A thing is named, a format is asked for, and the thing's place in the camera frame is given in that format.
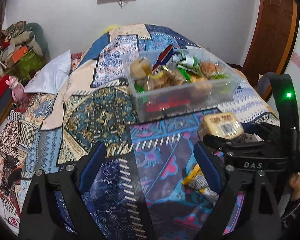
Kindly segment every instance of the plastic container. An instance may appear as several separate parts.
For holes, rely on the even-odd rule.
[[[121,59],[140,122],[199,111],[210,105],[232,99],[242,80],[237,72],[205,49],[181,49],[181,51],[200,60],[219,63],[229,78],[187,83],[138,93],[130,76],[130,64],[138,57],[146,57],[153,66],[162,51],[150,50],[123,54]]]

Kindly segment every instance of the patterned bedspread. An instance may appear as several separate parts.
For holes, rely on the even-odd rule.
[[[10,112],[0,129],[0,215],[16,234],[34,172],[61,171],[102,141],[107,158],[82,199],[105,236],[145,238],[149,220],[158,239],[195,236],[213,205],[181,181],[195,164],[193,145],[199,140],[196,130],[202,118],[230,111],[242,122],[279,122],[243,79],[232,101],[139,124],[120,56],[163,50],[169,44],[175,49],[198,47],[156,25],[112,30],[95,41],[82,60],[82,54],[73,55],[73,71],[58,95],[34,94],[28,109]],[[18,168],[21,180],[8,183]],[[65,227],[75,233],[62,194],[55,195]],[[240,193],[225,233],[234,229],[242,202]],[[144,209],[149,217],[138,212]]]

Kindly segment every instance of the packaged pastry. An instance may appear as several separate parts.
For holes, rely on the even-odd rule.
[[[144,87],[145,91],[159,89],[164,86],[170,86],[167,75],[161,71],[157,75],[148,75],[146,86]]]
[[[194,73],[189,73],[189,76],[190,76],[190,82],[191,83],[197,83],[197,82],[208,80],[205,76],[199,77],[198,75],[196,75]]]
[[[172,86],[181,85],[186,81],[183,75],[177,70],[171,70],[166,66],[162,66],[162,71],[167,75]]]
[[[202,70],[200,68],[200,61],[196,57],[182,53],[182,60],[178,63],[179,68],[191,71],[198,76],[202,77]]]
[[[181,182],[183,185],[188,186],[189,188],[198,190],[203,194],[210,202],[215,205],[219,196],[216,192],[212,191],[204,177],[198,164],[194,166],[194,169],[189,173],[189,175],[184,178]]]
[[[130,75],[133,79],[145,78],[151,73],[151,66],[146,58],[137,58],[130,64]]]
[[[210,61],[201,61],[200,68],[208,79],[221,79],[227,78],[228,74],[222,72],[222,68],[219,63],[213,63]]]
[[[185,79],[178,71],[170,70],[166,66],[161,66],[160,69],[161,72],[159,72],[157,75],[148,75],[145,90],[178,86],[185,82]]]
[[[244,133],[244,129],[235,115],[227,112],[206,115],[197,132],[200,140],[207,134],[232,140],[239,138]]]

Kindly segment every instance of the green snack wrapper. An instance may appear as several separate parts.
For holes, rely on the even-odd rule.
[[[185,59],[183,59],[181,62],[178,63],[178,67],[191,71],[200,77],[203,76],[203,73],[200,68],[200,61],[196,57],[185,55]]]
[[[145,91],[140,85],[138,85],[136,83],[134,83],[133,86],[138,93],[143,93]]]
[[[228,78],[228,77],[229,77],[228,74],[218,72],[218,73],[211,75],[209,79],[222,79],[222,78]]]
[[[186,79],[186,82],[190,83],[191,76],[188,74],[188,72],[183,68],[178,68],[178,70],[179,70],[180,74]]]

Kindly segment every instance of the blue gripper pad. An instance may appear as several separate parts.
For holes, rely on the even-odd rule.
[[[242,125],[245,133],[258,134],[258,132],[259,132],[258,127],[253,123],[243,123],[242,122],[241,125]]]
[[[91,185],[97,176],[99,169],[106,157],[106,146],[104,143],[97,142],[91,149],[88,155],[85,155],[81,158],[90,158],[83,160],[79,165],[78,171],[80,171],[79,176],[79,186],[78,190],[81,194],[84,194],[88,190],[90,190]]]
[[[213,155],[203,142],[194,145],[194,158],[200,166],[209,187],[218,195],[226,183],[224,164],[218,156]]]

